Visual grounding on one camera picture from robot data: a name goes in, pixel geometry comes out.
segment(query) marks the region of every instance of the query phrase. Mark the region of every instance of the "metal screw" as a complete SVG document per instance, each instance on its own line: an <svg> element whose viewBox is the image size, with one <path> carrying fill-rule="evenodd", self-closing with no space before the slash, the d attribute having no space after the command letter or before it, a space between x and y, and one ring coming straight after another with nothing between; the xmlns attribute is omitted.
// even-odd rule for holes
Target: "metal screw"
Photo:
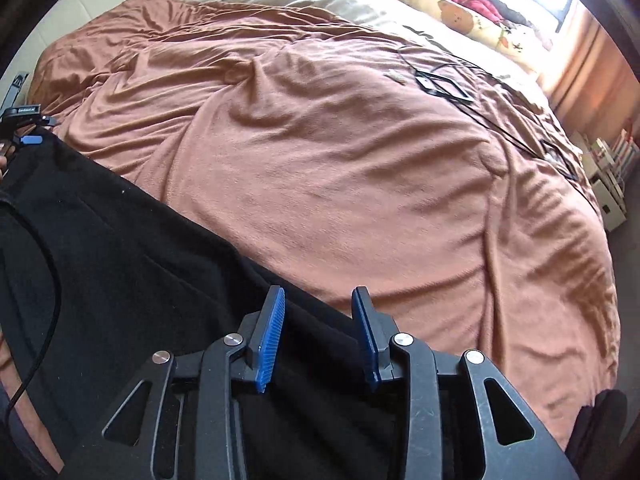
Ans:
<svg viewBox="0 0 640 480"><path fill-rule="evenodd" d="M469 350L466 353L466 360L475 365L479 365L484 361L484 354L479 350Z"/></svg>
<svg viewBox="0 0 640 480"><path fill-rule="evenodd" d="M394 336L394 342L400 346L409 346L411 343L414 342L414 338L409 334L400 332Z"/></svg>
<svg viewBox="0 0 640 480"><path fill-rule="evenodd" d="M171 354L169 354L169 352L167 352L166 350L161 350L159 352L156 352L152 359L153 362L155 362L157 365L163 365L165 362L171 359Z"/></svg>
<svg viewBox="0 0 640 480"><path fill-rule="evenodd" d="M227 334L225 335L225 345L227 346L238 346L242 344L242 336L238 333Z"/></svg>

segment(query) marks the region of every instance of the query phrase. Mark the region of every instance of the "blanket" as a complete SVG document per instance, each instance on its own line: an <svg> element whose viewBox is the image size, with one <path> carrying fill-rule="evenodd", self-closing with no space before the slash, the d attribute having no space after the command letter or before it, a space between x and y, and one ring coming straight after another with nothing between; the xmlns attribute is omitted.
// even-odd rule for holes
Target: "blanket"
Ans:
<svg viewBox="0 0 640 480"><path fill-rule="evenodd" d="M336 309L366 285L433 349L481 349L565 446L618 366L598 206L548 110L473 67L438 73L484 119L415 83L412 66L446 63L461 61L313 7L127 0L44 51L30 101L71 147Z"/></svg>

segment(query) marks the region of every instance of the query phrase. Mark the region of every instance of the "white bed sheet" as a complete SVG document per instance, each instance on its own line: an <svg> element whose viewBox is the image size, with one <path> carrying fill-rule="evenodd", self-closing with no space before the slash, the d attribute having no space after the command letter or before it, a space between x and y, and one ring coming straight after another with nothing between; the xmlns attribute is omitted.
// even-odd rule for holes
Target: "white bed sheet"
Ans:
<svg viewBox="0 0 640 480"><path fill-rule="evenodd" d="M528 101L532 108L547 109L548 101L540 87L513 61L459 34L431 16L412 9L399 0L189 0L229 2L276 7L320 7L357 25L375 28L418 44L430 44L427 34L456 56L469 60L491 73Z"/></svg>

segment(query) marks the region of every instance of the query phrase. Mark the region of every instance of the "curtain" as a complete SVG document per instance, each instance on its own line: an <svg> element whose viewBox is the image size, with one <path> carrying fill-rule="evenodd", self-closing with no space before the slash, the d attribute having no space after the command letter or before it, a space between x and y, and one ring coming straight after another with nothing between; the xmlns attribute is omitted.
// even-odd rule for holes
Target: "curtain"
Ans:
<svg viewBox="0 0 640 480"><path fill-rule="evenodd" d="M612 141L640 112L640 83L593 15L574 2L538 83L568 135Z"/></svg>

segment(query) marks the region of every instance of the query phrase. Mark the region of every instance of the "red cloth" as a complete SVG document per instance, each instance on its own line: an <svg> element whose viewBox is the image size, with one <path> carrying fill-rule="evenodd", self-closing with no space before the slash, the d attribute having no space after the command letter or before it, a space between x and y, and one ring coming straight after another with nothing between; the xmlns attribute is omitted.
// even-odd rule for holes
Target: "red cloth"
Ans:
<svg viewBox="0 0 640 480"><path fill-rule="evenodd" d="M451 0L456 4L460 4L467 9L474 10L478 14L484 16L494 23L501 23L503 17L489 0Z"/></svg>

